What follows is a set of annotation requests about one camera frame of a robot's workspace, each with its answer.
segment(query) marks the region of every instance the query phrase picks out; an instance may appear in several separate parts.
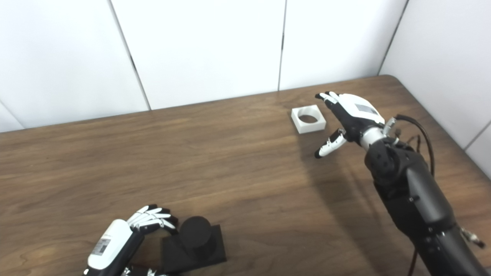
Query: black cable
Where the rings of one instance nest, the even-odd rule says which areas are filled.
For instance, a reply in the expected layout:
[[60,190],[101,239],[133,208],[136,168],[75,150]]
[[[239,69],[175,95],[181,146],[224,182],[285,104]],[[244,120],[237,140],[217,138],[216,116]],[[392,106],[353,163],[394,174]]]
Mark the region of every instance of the black cable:
[[414,248],[414,253],[412,254],[411,266],[409,266],[408,276],[412,275],[414,267],[416,266],[416,259],[418,258],[418,251]]
[[433,155],[433,146],[431,145],[430,137],[428,136],[428,133],[426,132],[426,130],[423,128],[423,126],[418,121],[416,121],[415,119],[413,119],[409,116],[397,114],[395,116],[395,119],[407,121],[407,122],[415,125],[416,127],[418,127],[418,129],[421,131],[421,133],[423,134],[423,137],[425,138],[426,145],[428,146],[428,154],[430,155],[430,172],[431,172],[431,175],[434,177],[435,176],[435,156]]
[[[428,133],[426,130],[423,128],[423,126],[416,121],[414,118],[411,118],[409,116],[405,115],[400,115],[397,114],[395,116],[396,120],[402,120],[402,121],[407,121],[416,127],[418,127],[419,131],[423,134],[423,137],[425,138],[426,145],[428,146],[428,154],[430,155],[430,172],[433,177],[435,177],[435,156],[433,154],[433,146],[431,145],[430,137],[428,136]],[[416,151],[419,152],[419,146],[421,144],[421,138],[418,135],[418,140],[417,140],[417,146],[416,146]],[[409,271],[408,271],[408,276],[412,276],[412,273],[414,272],[414,267],[416,266],[416,260],[418,258],[418,251],[416,250],[416,247],[414,248],[414,253],[412,254],[412,260],[411,260],[411,265],[409,266]]]

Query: wood grain tabletop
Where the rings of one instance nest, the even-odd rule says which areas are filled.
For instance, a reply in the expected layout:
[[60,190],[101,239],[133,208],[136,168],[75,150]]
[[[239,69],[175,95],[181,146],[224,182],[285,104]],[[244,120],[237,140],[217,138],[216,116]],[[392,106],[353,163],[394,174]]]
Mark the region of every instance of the wood grain tabletop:
[[[458,222],[491,243],[489,179],[398,80],[378,76],[0,134],[0,275],[81,275],[111,221],[150,203],[221,225],[228,261],[191,275],[405,275],[413,247],[363,149],[314,158],[340,127],[314,98],[328,90],[418,119]],[[327,127],[299,135],[291,109],[314,104]],[[159,267],[165,235],[148,235],[132,263]],[[491,266],[490,249],[471,248]]]

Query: barcode sticker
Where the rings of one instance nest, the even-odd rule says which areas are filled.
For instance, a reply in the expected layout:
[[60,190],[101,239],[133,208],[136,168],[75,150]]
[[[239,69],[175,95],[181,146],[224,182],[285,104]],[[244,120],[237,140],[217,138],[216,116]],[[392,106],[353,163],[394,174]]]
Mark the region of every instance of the barcode sticker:
[[106,248],[108,248],[110,239],[100,239],[97,244],[94,247],[94,250],[92,251],[91,254],[97,255],[97,256],[102,256],[104,254],[104,251]]

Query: white robotic hand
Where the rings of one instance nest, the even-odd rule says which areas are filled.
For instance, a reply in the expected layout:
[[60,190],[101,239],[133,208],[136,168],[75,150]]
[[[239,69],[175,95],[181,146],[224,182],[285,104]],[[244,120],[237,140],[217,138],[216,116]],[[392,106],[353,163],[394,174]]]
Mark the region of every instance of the white robotic hand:
[[332,91],[315,95],[326,104],[344,129],[338,129],[327,142],[315,153],[321,158],[340,148],[345,142],[356,142],[360,145],[364,133],[373,127],[385,123],[383,117],[367,100],[351,94],[336,94]]
[[169,209],[157,208],[156,204],[141,208],[127,221],[114,220],[89,255],[83,275],[121,276],[128,271],[128,262],[145,235],[160,228],[177,234],[177,222]]

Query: white wall panel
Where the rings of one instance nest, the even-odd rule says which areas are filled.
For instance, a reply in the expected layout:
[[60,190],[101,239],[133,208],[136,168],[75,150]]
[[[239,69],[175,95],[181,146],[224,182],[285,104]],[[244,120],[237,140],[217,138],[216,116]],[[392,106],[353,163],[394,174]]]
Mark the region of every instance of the white wall panel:
[[0,99],[25,127],[148,110],[104,0],[2,0],[0,38]]
[[23,129],[19,121],[0,103],[0,132]]
[[486,130],[470,145],[466,153],[491,178],[491,127]]
[[410,0],[381,70],[461,147],[491,119],[490,11],[489,0]]
[[152,109],[277,90],[285,0],[113,0]]
[[288,0],[280,89],[374,76],[406,0]]

